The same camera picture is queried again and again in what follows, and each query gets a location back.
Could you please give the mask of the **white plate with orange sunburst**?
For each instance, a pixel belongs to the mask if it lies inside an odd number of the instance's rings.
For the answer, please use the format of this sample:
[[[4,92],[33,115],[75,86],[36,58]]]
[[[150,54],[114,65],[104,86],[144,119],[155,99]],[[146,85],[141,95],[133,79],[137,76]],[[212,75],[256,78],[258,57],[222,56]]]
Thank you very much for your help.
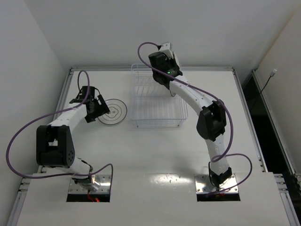
[[[174,57],[174,60],[175,60],[175,62],[176,62],[176,64],[177,64],[177,66],[179,67],[179,70],[181,71],[181,70],[182,70],[181,64],[179,63],[178,57],[177,57],[177,55],[175,54],[174,51],[173,51],[173,57]],[[176,96],[176,93],[174,93],[174,92],[172,92],[172,91],[170,91],[170,94],[171,94],[172,97],[175,97],[175,96]]]

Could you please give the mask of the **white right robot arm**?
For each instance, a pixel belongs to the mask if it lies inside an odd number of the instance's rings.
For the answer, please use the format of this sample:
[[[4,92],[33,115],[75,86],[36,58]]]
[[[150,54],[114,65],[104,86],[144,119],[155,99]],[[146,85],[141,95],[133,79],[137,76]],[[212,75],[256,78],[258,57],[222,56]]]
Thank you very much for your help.
[[[210,158],[222,156],[227,123],[221,103],[192,88],[173,56],[157,51],[149,55],[149,60],[154,68],[153,79],[181,97],[197,114],[196,129],[206,142]]]

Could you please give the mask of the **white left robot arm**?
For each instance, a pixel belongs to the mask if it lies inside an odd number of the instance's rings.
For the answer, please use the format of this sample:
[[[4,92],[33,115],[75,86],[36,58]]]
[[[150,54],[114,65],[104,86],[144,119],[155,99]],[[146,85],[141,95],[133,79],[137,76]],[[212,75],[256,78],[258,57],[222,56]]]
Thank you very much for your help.
[[[70,173],[75,184],[90,192],[100,188],[100,178],[92,174],[93,167],[90,164],[76,156],[72,131],[81,120],[90,123],[109,113],[102,95],[95,95],[97,90],[95,87],[83,86],[70,101],[69,111],[36,130],[37,164]]]

